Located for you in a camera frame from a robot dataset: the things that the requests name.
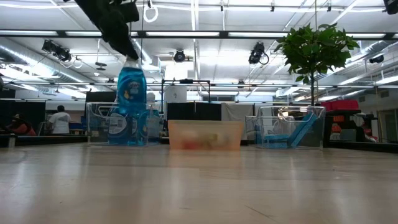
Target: tan plastic container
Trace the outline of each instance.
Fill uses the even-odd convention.
[[[169,121],[170,149],[238,151],[241,121]]]

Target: person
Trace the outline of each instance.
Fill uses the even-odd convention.
[[[21,113],[14,115],[15,119],[12,119],[12,123],[7,126],[13,133],[18,135],[35,136],[36,133],[32,128],[32,125],[25,120],[25,116]]]
[[[69,134],[70,115],[65,112],[65,107],[60,105],[55,113],[49,119],[49,129],[52,134]]]

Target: white shirt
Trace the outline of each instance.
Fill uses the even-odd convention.
[[[53,114],[49,119],[52,123],[53,134],[69,134],[70,115],[65,112]]]

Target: red object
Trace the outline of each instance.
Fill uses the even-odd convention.
[[[341,133],[341,127],[338,126],[338,125],[333,125],[333,126],[331,127],[331,131],[332,131],[333,133]]]
[[[356,100],[335,100],[331,102],[323,102],[321,103],[321,106],[324,106],[326,111],[359,109],[359,104]]]
[[[16,134],[24,134],[27,131],[27,126],[25,124],[21,124],[18,128],[11,129],[11,131],[14,131]],[[31,128],[30,131],[26,133],[26,135],[35,136],[35,130]]]
[[[344,116],[343,115],[334,116],[333,121],[334,122],[344,122]]]
[[[372,135],[372,130],[371,129],[364,129],[365,134],[367,134],[368,136]]]

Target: red container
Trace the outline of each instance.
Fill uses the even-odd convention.
[[[323,102],[321,105],[326,108],[326,111],[359,109],[359,104],[356,100],[335,100],[331,102]]]

